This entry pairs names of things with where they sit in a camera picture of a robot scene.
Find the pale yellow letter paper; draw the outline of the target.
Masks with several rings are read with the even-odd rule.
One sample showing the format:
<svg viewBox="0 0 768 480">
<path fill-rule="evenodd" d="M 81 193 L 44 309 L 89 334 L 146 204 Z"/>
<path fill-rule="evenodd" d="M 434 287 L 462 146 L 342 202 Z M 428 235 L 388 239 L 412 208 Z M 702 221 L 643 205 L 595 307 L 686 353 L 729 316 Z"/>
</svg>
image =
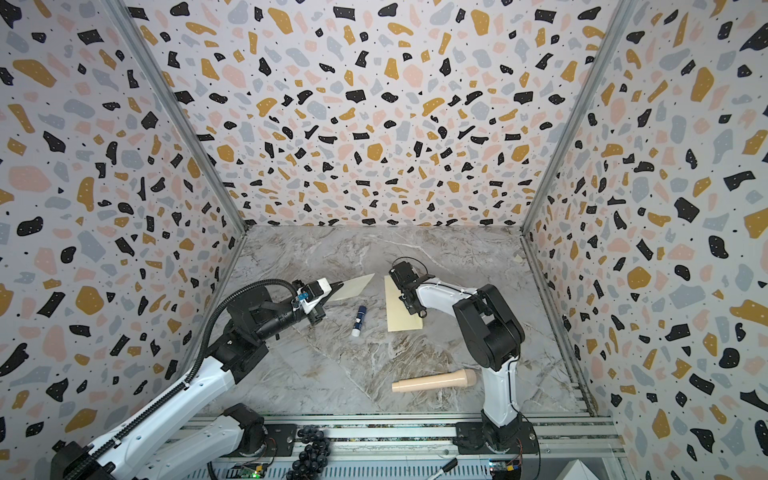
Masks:
<svg viewBox="0 0 768 480">
<path fill-rule="evenodd" d="M 389 275 L 385 277 L 386 318 L 389 332 L 421 330 L 423 319 L 410 314 L 400 299 L 400 291 Z"/>
</svg>

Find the cream paper envelope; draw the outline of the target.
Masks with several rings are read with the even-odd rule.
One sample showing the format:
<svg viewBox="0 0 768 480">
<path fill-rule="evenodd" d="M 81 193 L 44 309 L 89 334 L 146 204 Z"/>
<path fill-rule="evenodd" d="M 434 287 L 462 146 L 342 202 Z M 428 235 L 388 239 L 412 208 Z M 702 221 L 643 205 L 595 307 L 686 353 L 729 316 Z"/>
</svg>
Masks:
<svg viewBox="0 0 768 480">
<path fill-rule="evenodd" d="M 344 281 L 341 288 L 329 298 L 329 301 L 342 301 L 359 296 L 374 276 L 375 274 L 371 273 Z"/>
</svg>

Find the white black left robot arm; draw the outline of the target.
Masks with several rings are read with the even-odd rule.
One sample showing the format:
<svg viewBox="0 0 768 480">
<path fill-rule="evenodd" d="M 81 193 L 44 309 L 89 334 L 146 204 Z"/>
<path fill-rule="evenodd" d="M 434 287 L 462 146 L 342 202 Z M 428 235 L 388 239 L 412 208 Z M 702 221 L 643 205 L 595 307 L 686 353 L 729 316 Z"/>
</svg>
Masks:
<svg viewBox="0 0 768 480">
<path fill-rule="evenodd" d="M 169 440 L 255 369 L 269 352 L 269 339 L 303 320 L 319 323 L 325 303 L 342 286 L 325 278 L 309 284 L 265 279 L 236 290 L 212 313 L 190 370 L 90 444 L 58 443 L 51 478 L 180 479 L 225 455 L 264 452 L 264 419 L 243 404 L 227 408 L 189 437 Z"/>
</svg>

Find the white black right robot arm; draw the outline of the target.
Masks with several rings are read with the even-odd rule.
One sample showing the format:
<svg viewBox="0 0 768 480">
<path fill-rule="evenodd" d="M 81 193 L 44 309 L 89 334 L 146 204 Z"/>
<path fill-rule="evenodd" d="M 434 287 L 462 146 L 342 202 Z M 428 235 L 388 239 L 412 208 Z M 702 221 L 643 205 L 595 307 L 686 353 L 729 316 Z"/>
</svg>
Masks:
<svg viewBox="0 0 768 480">
<path fill-rule="evenodd" d="M 516 446 L 523 424 L 516 370 L 525 333 L 498 288 L 491 284 L 468 288 L 445 283 L 429 273 L 418 274 L 404 260 L 393 264 L 389 277 L 408 313 L 424 318 L 436 310 L 452 316 L 469 354 L 481 367 L 484 403 L 480 438 L 466 440 L 465 444 L 494 452 Z"/>
</svg>

